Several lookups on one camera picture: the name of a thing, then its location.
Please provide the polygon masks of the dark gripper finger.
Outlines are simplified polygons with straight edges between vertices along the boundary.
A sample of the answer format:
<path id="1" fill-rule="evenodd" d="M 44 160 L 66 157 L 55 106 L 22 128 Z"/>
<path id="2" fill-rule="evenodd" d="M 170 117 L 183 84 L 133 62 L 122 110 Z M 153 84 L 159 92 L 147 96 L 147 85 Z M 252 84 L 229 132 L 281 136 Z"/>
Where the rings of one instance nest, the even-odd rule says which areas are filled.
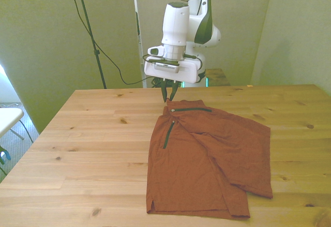
<path id="1" fill-rule="evenodd" d="M 163 101 L 166 102 L 167 95 L 168 95 L 168 93 L 167 93 L 167 79 L 161 79 L 160 86 L 161 86 Z"/>
<path id="2" fill-rule="evenodd" d="M 171 94 L 170 94 L 170 97 L 169 97 L 169 100 L 172 101 L 176 92 L 177 92 L 177 89 L 178 89 L 178 86 L 179 86 L 179 81 L 173 81 L 172 82 L 172 91 L 171 91 Z"/>

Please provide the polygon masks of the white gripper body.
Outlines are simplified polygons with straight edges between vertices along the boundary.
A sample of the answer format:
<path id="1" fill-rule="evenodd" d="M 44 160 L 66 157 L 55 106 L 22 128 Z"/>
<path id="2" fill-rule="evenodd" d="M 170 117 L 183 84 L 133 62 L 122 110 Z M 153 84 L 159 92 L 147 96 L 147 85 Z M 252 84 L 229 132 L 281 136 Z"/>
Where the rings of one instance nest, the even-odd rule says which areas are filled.
<path id="1" fill-rule="evenodd" d="M 146 75 L 153 77 L 195 83 L 198 79 L 200 62 L 197 59 L 182 59 L 179 61 L 165 60 L 149 56 L 144 65 Z"/>

